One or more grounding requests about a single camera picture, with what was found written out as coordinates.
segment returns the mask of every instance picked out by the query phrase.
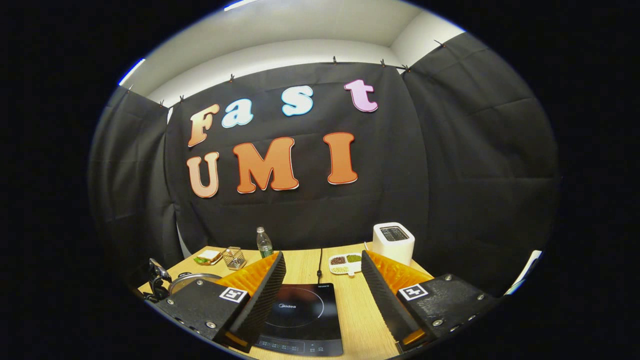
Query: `white ceiling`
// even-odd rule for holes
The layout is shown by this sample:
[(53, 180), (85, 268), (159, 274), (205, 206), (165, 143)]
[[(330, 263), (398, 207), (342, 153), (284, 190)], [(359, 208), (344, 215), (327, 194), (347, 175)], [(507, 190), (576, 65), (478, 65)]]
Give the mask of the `white ceiling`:
[(329, 39), (390, 47), (421, 8), (397, 0), (258, 0), (216, 12), (146, 57), (123, 84), (147, 96), (175, 76), (211, 59), (257, 45)]

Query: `white toaster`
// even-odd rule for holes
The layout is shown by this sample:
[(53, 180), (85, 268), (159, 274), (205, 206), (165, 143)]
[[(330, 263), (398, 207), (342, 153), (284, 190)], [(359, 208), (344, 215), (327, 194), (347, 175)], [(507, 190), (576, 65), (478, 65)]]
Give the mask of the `white toaster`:
[(372, 251), (407, 266), (411, 265), (415, 238), (397, 222), (374, 225)]

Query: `white wall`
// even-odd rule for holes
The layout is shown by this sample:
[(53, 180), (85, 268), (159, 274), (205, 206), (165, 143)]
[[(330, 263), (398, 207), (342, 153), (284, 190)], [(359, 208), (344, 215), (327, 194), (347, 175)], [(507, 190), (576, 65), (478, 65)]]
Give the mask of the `white wall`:
[(416, 61), (440, 46), (434, 39), (444, 43), (465, 31), (455, 24), (429, 12), (422, 12), (391, 44), (391, 50), (400, 61), (411, 67)]
[(291, 40), (242, 49), (211, 59), (189, 69), (154, 90), (149, 99), (164, 100), (170, 107), (206, 88), (235, 78), (278, 67), (304, 63), (331, 62), (380, 63), (400, 66), (393, 51), (385, 46), (345, 40)]

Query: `blue letter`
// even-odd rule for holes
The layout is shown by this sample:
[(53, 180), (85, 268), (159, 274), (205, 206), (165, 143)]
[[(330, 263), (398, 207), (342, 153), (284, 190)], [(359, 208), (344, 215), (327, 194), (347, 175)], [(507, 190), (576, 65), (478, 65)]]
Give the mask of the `blue letter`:
[(287, 105), (282, 106), (284, 115), (302, 115), (311, 110), (314, 101), (310, 98), (314, 94), (309, 86), (294, 86), (282, 92), (282, 101)]
[(225, 109), (227, 114), (222, 118), (222, 127), (234, 127), (236, 125), (246, 125), (253, 119), (251, 113), (251, 100), (240, 99), (232, 102)]

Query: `wire mesh cup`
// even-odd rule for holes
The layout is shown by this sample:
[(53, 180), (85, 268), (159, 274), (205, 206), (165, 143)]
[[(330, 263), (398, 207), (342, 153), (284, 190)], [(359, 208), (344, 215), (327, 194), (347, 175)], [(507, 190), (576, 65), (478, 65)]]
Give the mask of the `wire mesh cup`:
[(238, 270), (246, 264), (246, 260), (244, 260), (244, 254), (239, 247), (230, 246), (225, 251), (222, 252), (222, 258), (225, 260), (225, 264), (227, 264), (227, 268), (230, 270)]

